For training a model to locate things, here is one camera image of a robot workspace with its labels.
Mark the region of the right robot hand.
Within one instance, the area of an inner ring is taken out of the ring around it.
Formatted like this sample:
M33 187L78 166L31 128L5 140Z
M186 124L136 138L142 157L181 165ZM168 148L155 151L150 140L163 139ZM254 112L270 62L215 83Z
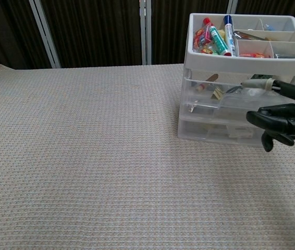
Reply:
M243 88L274 91L281 96L295 100L295 85L280 80L250 79L241 83ZM248 111L246 120L264 130L261 142L266 152L273 149L273 140L287 146L295 141L295 103L265 106L257 111Z

